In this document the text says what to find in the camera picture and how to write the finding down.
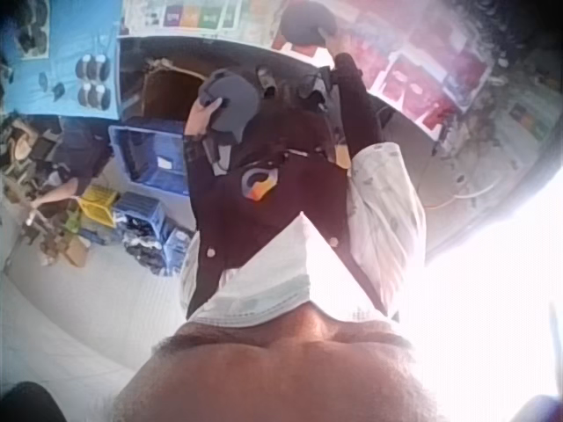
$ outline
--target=blue table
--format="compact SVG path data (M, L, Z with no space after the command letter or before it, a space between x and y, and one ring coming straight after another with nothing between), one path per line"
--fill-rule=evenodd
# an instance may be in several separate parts
M48 0L50 31L48 58L22 60L16 42L17 28L7 25L0 43L8 64L13 68L13 82L4 81L4 110L23 114L119 119L119 46L117 36L121 19L121 0ZM111 104L105 111L82 106L78 91L83 81L76 75L77 61L84 55L106 55L111 64L104 86L111 91ZM39 74L48 78L48 90L39 84ZM54 102L53 87L63 83L65 94Z

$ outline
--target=bright light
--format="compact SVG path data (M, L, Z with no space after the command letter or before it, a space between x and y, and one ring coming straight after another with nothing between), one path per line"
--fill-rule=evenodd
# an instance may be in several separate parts
M557 394L547 303L563 298L562 211L560 171L408 292L402 322L454 420L509 420L533 396Z

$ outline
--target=blue basket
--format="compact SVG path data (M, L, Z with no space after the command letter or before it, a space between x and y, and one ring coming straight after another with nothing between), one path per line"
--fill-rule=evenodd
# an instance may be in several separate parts
M186 258L190 241L190 235L187 230L178 227L174 228L168 240L166 240L164 251L166 264L171 273L180 272Z
M109 135L115 157L131 182L189 196L181 134L110 126Z
M146 223L152 228L152 234L159 241L165 223L165 209L159 200L138 193L125 192L113 204L114 219L119 221L122 216L135 224Z

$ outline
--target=purple label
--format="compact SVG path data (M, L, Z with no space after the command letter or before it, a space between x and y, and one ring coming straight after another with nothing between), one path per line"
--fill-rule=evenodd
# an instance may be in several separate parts
M165 13L165 26L179 26L182 19L182 6L168 6Z

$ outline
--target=yellow crate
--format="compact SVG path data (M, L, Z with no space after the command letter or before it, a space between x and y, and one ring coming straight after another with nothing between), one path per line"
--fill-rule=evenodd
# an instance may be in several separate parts
M90 185L82 197L78 198L78 205L88 218L105 226L115 227L112 205L117 198L117 194L113 189Z

